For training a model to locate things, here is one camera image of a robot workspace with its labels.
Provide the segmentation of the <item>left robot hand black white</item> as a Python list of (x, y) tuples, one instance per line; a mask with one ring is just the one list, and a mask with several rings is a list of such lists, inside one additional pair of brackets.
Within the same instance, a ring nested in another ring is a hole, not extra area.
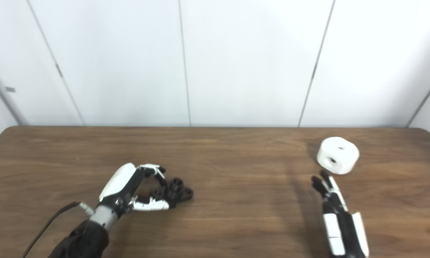
[(158, 200), (151, 195), (148, 197), (135, 195), (143, 180), (150, 176), (155, 177), (161, 186), (166, 186), (165, 171), (163, 167), (155, 164), (142, 164), (137, 167), (133, 163), (122, 165), (102, 190), (98, 205), (112, 209), (117, 218), (133, 210), (172, 209), (171, 204), (165, 200)]

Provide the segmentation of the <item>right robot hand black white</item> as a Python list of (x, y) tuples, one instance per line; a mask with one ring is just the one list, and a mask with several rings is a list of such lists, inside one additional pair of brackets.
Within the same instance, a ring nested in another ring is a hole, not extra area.
[(312, 176), (312, 187), (322, 198), (322, 218), (331, 258), (368, 258), (365, 226), (360, 212), (351, 214), (335, 179), (325, 170)]

